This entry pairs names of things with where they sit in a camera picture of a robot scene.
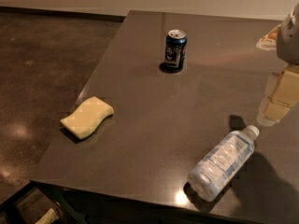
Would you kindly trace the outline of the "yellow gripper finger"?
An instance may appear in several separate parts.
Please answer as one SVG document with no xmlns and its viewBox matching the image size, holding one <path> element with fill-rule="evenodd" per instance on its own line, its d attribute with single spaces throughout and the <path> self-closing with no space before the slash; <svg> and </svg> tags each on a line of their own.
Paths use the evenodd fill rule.
<svg viewBox="0 0 299 224">
<path fill-rule="evenodd" d="M 268 79 L 257 122 L 264 127 L 279 123 L 299 102 L 299 66 L 288 65 Z"/>
<path fill-rule="evenodd" d="M 258 49 L 262 50 L 276 50 L 277 49 L 277 39 L 278 39 L 278 32 L 281 28 L 281 25 L 276 26 L 273 28 L 268 34 L 263 36 L 259 39 L 256 44 Z"/>
</svg>

